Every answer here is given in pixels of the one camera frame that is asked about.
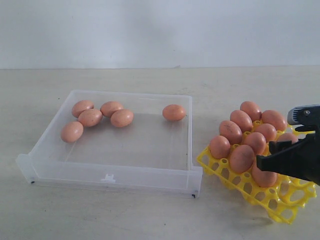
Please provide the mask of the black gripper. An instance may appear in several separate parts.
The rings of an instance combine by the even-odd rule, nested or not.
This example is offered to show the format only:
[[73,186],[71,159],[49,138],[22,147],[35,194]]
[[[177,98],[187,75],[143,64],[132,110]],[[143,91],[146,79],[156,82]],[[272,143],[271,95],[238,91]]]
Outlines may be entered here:
[[320,137],[316,133],[307,134],[298,142],[271,141],[270,155],[256,157],[256,165],[261,171],[320,184]]

